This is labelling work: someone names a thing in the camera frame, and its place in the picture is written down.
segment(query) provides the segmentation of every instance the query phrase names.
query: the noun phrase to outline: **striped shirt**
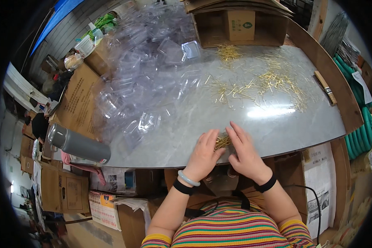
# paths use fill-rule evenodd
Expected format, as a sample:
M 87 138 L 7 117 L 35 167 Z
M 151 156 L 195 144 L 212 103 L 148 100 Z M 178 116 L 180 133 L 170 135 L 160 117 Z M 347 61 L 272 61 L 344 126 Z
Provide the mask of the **striped shirt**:
M 303 222 L 291 220 L 280 228 L 262 209 L 251 203 L 251 211 L 241 209 L 239 201 L 221 201 L 202 208 L 205 215 L 185 222 L 173 239 L 150 234 L 142 248 L 183 247 L 264 247 L 313 248 Z

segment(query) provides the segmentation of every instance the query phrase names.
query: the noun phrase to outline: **pink cloth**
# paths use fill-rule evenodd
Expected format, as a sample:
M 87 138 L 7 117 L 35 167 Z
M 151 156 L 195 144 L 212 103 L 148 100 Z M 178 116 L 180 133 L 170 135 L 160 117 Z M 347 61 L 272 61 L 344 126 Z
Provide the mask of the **pink cloth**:
M 76 168 L 82 169 L 84 171 L 90 171 L 98 175 L 98 178 L 102 185 L 106 185 L 106 181 L 104 178 L 104 175 L 102 174 L 101 169 L 95 168 L 94 166 L 85 166 L 85 165 L 79 165 L 75 163 L 70 162 L 70 155 L 64 151 L 61 150 L 61 157 L 64 164 L 67 164 L 69 166 L 74 166 Z

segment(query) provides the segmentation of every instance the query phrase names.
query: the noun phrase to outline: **blue tarp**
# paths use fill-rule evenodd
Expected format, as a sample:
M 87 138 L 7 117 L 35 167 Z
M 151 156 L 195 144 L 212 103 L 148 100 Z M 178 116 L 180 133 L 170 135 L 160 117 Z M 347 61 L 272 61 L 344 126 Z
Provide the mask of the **blue tarp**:
M 40 34 L 40 37 L 38 38 L 35 47 L 33 48 L 33 51 L 30 55 L 32 55 L 36 51 L 38 46 L 40 46 L 41 42 L 47 37 L 51 30 L 83 1 L 84 0 L 59 0 L 57 4 L 55 4 L 55 13 L 47 22 L 47 25 L 45 26 L 43 32 Z

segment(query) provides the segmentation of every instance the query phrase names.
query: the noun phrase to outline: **person in black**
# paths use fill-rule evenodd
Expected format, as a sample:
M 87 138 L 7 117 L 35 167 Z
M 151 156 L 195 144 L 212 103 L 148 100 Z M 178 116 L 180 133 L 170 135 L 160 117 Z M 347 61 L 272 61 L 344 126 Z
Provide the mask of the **person in black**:
M 25 124 L 30 125 L 30 116 L 26 117 Z M 48 131 L 48 116 L 44 113 L 38 113 L 32 120 L 32 133 L 40 141 L 41 144 L 44 144 L 45 136 Z

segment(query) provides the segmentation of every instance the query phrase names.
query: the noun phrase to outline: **green logo on box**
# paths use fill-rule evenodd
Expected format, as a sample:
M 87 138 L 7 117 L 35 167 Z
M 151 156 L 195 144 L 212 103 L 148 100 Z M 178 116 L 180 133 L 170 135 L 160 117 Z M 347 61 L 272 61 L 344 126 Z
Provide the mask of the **green logo on box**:
M 252 23 L 246 22 L 242 26 L 245 27 L 246 29 L 250 29 L 252 27 Z

